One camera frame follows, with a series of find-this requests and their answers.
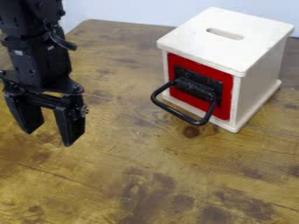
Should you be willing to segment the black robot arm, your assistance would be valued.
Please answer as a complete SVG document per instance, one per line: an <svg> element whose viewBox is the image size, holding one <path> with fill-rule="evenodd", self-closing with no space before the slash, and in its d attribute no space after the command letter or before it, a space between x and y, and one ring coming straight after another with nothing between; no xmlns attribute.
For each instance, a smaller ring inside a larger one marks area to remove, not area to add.
<svg viewBox="0 0 299 224"><path fill-rule="evenodd" d="M0 0L0 44L14 69L0 70L4 99L23 131L44 123L43 109L55 114L63 143L70 146L86 131L87 105L83 86L71 79L70 52L61 26L62 0Z"/></svg>

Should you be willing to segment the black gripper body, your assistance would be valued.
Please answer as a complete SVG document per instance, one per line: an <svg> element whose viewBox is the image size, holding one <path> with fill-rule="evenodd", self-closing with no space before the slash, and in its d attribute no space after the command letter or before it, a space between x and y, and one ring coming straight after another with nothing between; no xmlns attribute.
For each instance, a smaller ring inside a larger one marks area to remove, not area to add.
<svg viewBox="0 0 299 224"><path fill-rule="evenodd" d="M54 79L30 72L24 77L14 70L0 70L4 99L14 114L39 114L42 108L65 109L69 114L87 114L85 87L67 75Z"/></svg>

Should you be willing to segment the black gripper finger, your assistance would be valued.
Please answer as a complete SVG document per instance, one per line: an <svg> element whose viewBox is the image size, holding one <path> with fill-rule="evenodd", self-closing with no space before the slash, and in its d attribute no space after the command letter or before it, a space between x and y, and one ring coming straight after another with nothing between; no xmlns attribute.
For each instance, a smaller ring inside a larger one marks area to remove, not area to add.
<svg viewBox="0 0 299 224"><path fill-rule="evenodd" d="M54 114L62 141L70 147L86 132L86 118L75 108L57 108Z"/></svg>
<svg viewBox="0 0 299 224"><path fill-rule="evenodd" d="M22 130L32 134L44 123L42 107L32 105L24 95L4 92L4 100Z"/></svg>

